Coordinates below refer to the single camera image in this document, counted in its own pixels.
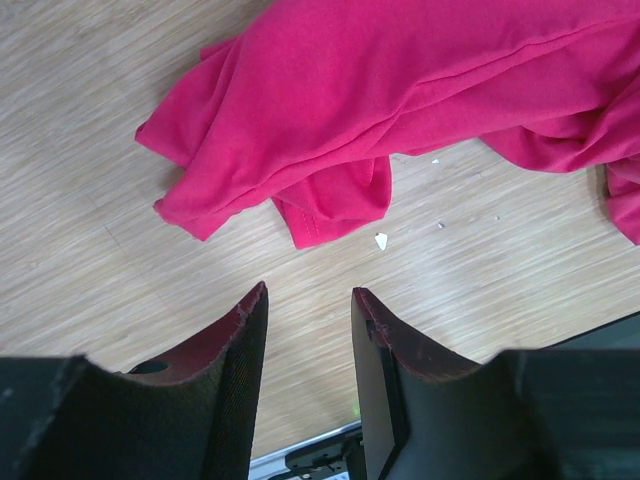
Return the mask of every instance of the pink fabric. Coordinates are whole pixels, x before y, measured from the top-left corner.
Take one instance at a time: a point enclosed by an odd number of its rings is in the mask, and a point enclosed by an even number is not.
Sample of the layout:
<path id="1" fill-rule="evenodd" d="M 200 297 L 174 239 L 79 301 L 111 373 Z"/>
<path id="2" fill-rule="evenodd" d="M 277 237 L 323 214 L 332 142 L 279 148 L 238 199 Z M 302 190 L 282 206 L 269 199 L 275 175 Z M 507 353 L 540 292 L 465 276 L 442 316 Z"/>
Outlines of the pink fabric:
<path id="1" fill-rule="evenodd" d="M 607 164 L 640 243 L 640 2 L 278 0 L 136 139 L 186 169 L 167 222 L 205 240 L 272 198 L 303 248 L 384 216 L 390 153 L 478 136 L 532 170 Z"/>

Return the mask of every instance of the wooden floor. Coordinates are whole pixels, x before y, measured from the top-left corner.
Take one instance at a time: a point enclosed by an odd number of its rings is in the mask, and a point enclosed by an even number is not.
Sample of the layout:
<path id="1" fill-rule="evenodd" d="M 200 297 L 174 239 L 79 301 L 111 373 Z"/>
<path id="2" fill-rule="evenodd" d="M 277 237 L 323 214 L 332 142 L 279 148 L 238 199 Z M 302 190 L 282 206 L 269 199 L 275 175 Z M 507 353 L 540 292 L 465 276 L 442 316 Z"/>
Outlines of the wooden floor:
<path id="1" fill-rule="evenodd" d="M 271 204 L 207 243 L 163 224 L 151 205 L 176 172 L 134 130 L 199 47 L 265 5 L 3 2 L 1 354 L 88 352 L 127 369 L 264 279 L 261 455 L 355 419 L 354 286 L 475 360 L 640 310 L 640 248 L 606 220 L 597 173 L 526 172 L 478 141 L 394 158 L 387 218 L 319 248 L 296 251 Z"/>

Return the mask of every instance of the small paper scrap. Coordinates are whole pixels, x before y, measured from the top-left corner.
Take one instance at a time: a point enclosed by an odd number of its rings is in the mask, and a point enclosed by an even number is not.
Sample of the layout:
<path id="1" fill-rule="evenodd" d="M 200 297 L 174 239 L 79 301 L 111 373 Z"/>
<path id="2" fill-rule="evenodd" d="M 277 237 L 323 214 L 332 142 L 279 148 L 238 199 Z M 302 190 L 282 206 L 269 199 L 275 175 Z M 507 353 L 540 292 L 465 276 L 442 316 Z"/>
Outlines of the small paper scrap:
<path id="1" fill-rule="evenodd" d="M 387 240 L 389 236 L 386 233 L 378 233 L 376 235 L 376 243 L 380 247 L 380 250 L 385 250 L 387 248 Z"/>

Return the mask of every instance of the white debris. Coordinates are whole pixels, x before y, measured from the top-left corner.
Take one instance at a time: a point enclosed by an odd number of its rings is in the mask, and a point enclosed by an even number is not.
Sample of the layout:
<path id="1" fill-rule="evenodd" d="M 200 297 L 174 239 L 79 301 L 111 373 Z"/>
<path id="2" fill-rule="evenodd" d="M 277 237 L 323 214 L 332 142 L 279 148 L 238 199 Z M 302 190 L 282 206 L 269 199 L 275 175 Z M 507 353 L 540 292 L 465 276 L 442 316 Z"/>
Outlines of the white debris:
<path id="1" fill-rule="evenodd" d="M 380 247 L 380 250 L 385 250 L 387 248 L 387 240 L 389 239 L 389 235 L 386 233 L 378 233 L 376 235 L 376 243 Z"/>

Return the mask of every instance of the wood grain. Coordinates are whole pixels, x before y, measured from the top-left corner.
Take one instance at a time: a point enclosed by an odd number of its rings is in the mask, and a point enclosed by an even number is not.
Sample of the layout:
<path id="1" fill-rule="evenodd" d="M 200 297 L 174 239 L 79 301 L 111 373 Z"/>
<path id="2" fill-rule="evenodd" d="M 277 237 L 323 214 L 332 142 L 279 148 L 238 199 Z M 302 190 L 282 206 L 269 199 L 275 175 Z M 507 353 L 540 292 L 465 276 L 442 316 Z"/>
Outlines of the wood grain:
<path id="1" fill-rule="evenodd" d="M 640 309 L 640 250 L 604 217 L 595 172 L 527 172 L 478 141 L 395 157 L 387 218 L 319 248 L 296 251 L 268 203 L 207 243 L 163 224 L 151 204 L 175 170 L 134 130 L 198 48 L 265 6 L 3 0 L 0 353 L 128 369 L 264 279 L 261 455 L 354 420 L 354 286 L 479 361 Z"/>

